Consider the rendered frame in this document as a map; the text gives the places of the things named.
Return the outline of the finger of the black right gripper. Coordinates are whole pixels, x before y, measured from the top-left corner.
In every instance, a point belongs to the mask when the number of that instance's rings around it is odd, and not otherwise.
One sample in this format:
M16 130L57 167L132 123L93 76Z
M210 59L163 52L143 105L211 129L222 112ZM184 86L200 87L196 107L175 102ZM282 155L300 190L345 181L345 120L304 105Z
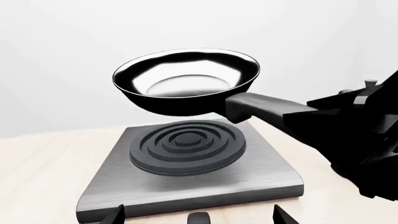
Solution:
M368 149L368 112L333 109L286 113L284 125L293 138L315 149Z
M340 91L337 95L310 100L307 106L317 110L328 110L333 108L344 108L354 104L355 98L363 91L369 90L376 86L377 80L365 80L365 87L358 90L345 89Z

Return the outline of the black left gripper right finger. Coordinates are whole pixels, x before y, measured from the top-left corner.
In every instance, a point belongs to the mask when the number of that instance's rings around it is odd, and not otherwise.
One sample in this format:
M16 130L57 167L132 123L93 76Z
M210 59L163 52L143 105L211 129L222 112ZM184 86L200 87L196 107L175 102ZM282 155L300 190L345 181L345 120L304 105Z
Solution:
M278 205L274 205L273 222L274 224L300 224Z

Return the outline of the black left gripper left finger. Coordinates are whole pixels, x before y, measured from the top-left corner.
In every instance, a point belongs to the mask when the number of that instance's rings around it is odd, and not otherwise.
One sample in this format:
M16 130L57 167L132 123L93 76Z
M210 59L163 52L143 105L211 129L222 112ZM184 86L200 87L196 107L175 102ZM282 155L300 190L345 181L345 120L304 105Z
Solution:
M99 224L124 224L125 212L124 205L120 205L115 208L110 214L108 214Z

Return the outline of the black frying pan grey handle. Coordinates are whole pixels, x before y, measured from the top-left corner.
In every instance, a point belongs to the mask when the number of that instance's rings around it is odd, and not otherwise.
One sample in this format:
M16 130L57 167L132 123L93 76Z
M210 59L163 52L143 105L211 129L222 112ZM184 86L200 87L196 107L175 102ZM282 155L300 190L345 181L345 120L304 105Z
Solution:
M312 108L250 93L260 64L249 55L222 49L180 49L138 57L113 73L114 86L138 107L167 116L217 113L232 123L264 121Z

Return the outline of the silver brushed metal stove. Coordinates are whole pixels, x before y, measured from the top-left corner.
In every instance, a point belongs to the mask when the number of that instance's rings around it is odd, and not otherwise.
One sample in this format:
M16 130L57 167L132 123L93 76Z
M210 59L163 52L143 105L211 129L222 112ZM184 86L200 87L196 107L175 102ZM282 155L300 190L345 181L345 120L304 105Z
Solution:
M218 171L190 177L165 177L135 167L127 145L149 127L126 128L80 197L78 222L100 222L120 205L133 218L303 195L299 173L251 124L238 128L248 144L243 156Z

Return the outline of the dark grey stove knob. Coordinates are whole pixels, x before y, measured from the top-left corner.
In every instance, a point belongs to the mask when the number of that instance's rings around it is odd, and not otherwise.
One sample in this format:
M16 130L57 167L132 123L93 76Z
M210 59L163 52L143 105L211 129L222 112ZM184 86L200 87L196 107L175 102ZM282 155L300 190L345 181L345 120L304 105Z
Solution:
M187 216L187 224L211 224L208 212L193 212Z

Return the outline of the dark grey ringed burner plate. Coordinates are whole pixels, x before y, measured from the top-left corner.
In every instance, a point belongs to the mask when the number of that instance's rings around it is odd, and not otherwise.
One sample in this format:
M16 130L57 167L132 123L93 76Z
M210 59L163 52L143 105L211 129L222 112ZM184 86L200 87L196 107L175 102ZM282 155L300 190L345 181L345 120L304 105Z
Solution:
M144 128L129 146L131 162L155 175L186 177L236 162L246 150L241 130L221 121L179 121Z

